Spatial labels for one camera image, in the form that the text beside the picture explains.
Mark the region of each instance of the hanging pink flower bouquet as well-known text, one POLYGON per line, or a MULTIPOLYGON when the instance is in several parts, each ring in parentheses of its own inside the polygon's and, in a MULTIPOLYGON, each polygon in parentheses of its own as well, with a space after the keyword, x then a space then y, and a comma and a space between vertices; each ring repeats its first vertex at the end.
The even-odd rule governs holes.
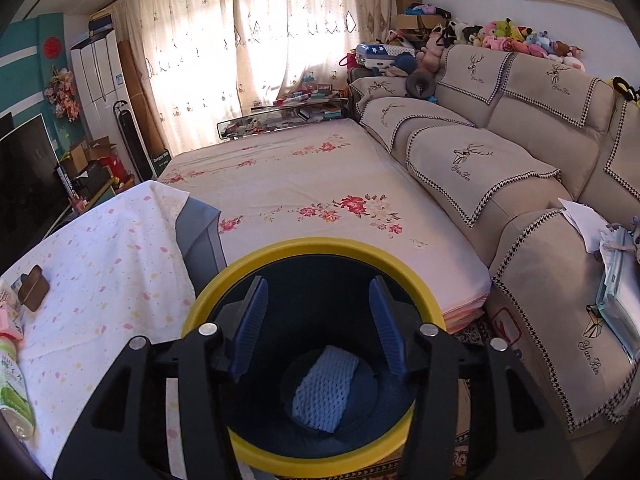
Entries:
POLYGON ((58 71, 56 67, 53 67, 49 87, 44 91, 45 97, 55 108, 56 117, 62 119, 66 116, 70 123, 75 121, 80 114, 80 105, 76 101, 73 82, 73 73, 66 68, 58 71))

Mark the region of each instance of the silver screw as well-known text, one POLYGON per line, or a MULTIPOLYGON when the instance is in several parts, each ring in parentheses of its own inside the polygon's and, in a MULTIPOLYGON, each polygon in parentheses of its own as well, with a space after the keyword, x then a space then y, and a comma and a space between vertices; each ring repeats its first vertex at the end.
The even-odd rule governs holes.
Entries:
POLYGON ((200 332, 200 335, 214 335, 216 332, 218 331, 218 326, 215 323, 205 323, 204 325, 201 325, 200 328, 198 329, 198 332, 200 332))
POLYGON ((427 337, 436 337, 438 335, 438 327, 431 323, 424 323, 420 326, 420 333, 427 337))
POLYGON ((507 342, 499 337, 494 337, 493 339, 491 339, 491 342, 489 344, 491 345, 491 348, 497 350, 498 352, 504 352, 507 348, 509 348, 507 342))
POLYGON ((144 348, 145 345, 146 345, 146 339, 143 338, 141 335, 136 336, 131 341, 129 341, 129 348, 131 348, 132 350, 140 350, 144 348))

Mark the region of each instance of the blue suitcase with white stars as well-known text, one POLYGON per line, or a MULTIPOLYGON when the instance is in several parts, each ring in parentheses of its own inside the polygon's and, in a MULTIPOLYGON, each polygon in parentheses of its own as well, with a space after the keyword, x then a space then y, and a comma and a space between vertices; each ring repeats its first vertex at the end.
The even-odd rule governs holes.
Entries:
POLYGON ((356 60, 366 68, 384 70, 405 52, 415 57, 415 50, 406 46, 361 43, 356 47, 356 60))

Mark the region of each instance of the teal wall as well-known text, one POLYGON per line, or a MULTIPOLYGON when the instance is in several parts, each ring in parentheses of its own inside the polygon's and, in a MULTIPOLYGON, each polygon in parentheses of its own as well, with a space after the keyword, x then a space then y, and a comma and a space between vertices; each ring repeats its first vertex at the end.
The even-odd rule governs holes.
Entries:
MULTIPOLYGON (((66 58, 64 15, 41 14, 37 18, 12 23, 0 38, 0 60, 19 50, 36 47, 34 56, 23 57, 4 66, 0 66, 0 113, 16 103, 44 91, 49 86, 52 67, 58 70, 71 70, 71 60, 66 58), (62 50, 56 59, 46 59, 42 46, 47 38, 58 38, 62 50)), ((49 136, 57 144, 56 153, 61 156, 69 146, 79 142, 85 135, 80 119, 70 123, 67 119, 57 119, 53 107, 47 100, 32 105, 18 114, 14 114, 16 126, 42 114, 49 136)))

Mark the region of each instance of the red round wall decoration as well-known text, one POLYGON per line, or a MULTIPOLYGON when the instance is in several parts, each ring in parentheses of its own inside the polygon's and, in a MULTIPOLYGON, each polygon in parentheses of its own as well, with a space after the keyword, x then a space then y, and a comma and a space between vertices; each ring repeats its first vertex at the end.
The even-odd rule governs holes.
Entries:
POLYGON ((62 41, 55 36, 49 36, 42 45, 42 52, 47 59, 56 59, 62 53, 62 41))

